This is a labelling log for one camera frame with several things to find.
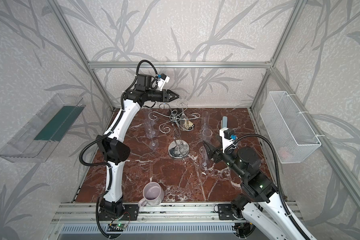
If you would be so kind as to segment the clear wine glass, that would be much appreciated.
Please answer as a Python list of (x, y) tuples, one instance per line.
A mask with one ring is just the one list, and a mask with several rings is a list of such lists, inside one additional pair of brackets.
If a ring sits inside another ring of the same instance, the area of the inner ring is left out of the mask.
[(204, 130), (209, 129), (210, 113), (205, 111), (201, 114), (201, 117), (202, 117), (201, 130), (203, 132)]

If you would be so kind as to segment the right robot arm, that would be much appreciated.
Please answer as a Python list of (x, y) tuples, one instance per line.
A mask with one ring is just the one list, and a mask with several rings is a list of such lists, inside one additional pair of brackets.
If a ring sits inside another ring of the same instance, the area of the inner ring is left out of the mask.
[(276, 182), (260, 170), (261, 160), (253, 148), (238, 148), (242, 138), (230, 129), (221, 129), (218, 147), (204, 141), (209, 160), (225, 163), (241, 179), (243, 193), (231, 202), (233, 217), (244, 220), (243, 226), (234, 226), (239, 238), (247, 238), (254, 229), (270, 240), (313, 240), (314, 235), (296, 217), (287, 205), (276, 165)]

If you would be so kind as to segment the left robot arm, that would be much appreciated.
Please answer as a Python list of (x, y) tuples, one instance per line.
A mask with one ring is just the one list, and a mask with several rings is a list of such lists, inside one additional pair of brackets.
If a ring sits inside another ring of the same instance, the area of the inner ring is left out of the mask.
[[(125, 135), (135, 115), (146, 102), (170, 103), (180, 96), (163, 87), (170, 77), (155, 72), (154, 76), (140, 74), (143, 63), (153, 64), (148, 60), (141, 60), (136, 69), (133, 83), (122, 92), (121, 108), (113, 123), (103, 135), (98, 135), (94, 141), (83, 148), (79, 154), (79, 161), (87, 167), (103, 165), (107, 167), (105, 192), (97, 200), (97, 212), (104, 213), (112, 219), (123, 216), (122, 178), (125, 161), (129, 158), (131, 149), (124, 144)], [(87, 163), (84, 153), (92, 146), (97, 145), (104, 155), (101, 163)]]

